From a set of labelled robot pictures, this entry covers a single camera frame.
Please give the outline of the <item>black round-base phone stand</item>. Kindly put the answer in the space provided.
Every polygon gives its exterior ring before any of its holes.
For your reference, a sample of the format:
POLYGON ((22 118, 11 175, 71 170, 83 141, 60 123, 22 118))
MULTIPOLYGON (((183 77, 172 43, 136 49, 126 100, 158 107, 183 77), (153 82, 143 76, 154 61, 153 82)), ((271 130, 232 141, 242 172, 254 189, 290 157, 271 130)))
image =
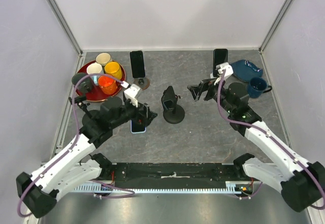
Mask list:
POLYGON ((69 97, 69 102, 71 105, 77 104, 77 106, 87 115, 89 118, 92 118, 91 113, 88 111, 87 107, 90 105, 89 102, 86 101, 86 95, 78 96, 72 101, 72 98, 69 97))

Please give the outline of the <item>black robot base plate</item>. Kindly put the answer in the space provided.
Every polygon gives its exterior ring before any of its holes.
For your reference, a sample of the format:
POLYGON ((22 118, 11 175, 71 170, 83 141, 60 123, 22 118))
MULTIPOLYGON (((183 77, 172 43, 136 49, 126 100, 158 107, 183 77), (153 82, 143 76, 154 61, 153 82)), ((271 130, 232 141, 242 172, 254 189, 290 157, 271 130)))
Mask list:
POLYGON ((221 163, 115 163, 98 180, 134 189, 222 188, 227 181, 250 182, 234 165, 221 163))

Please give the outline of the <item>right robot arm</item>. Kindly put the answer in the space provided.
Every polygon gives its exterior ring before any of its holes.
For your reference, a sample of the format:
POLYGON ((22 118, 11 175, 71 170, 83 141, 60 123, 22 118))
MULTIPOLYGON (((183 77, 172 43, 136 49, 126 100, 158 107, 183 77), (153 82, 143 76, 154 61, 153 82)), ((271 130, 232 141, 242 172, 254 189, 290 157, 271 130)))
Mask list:
POLYGON ((224 83, 215 79, 202 80, 189 85, 195 101, 203 92, 205 100, 215 100, 223 118, 243 137, 256 145, 273 162, 262 163, 257 157, 246 153, 234 160, 233 176, 238 180, 251 177, 279 192, 285 203, 294 211, 308 207, 324 210, 315 202, 324 199, 324 166, 311 163, 283 143, 266 125, 262 118, 248 105, 249 96, 242 83, 224 83))

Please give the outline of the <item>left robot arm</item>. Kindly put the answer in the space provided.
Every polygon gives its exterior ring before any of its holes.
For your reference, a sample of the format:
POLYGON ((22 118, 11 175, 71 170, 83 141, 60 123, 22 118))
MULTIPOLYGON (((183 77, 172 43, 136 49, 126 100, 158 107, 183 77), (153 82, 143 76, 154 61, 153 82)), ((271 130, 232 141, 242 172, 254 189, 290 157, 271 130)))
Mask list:
POLYGON ((60 153, 31 174, 22 172, 17 176, 19 204, 25 204, 32 215, 40 218, 77 186, 96 178, 108 179, 112 164, 101 153, 84 166, 76 164, 111 138, 115 128, 128 121, 148 127, 156 117, 147 104, 135 106, 129 99, 109 97, 98 110, 83 116, 82 127, 60 153))

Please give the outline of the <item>light blue cased phone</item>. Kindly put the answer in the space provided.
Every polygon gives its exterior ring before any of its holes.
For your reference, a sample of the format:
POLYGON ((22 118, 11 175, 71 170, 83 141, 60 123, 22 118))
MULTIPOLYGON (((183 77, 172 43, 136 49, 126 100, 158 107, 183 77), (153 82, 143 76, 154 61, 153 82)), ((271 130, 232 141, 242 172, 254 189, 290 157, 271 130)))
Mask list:
POLYGON ((146 132, 146 126, 131 120, 131 133, 141 134, 146 132))

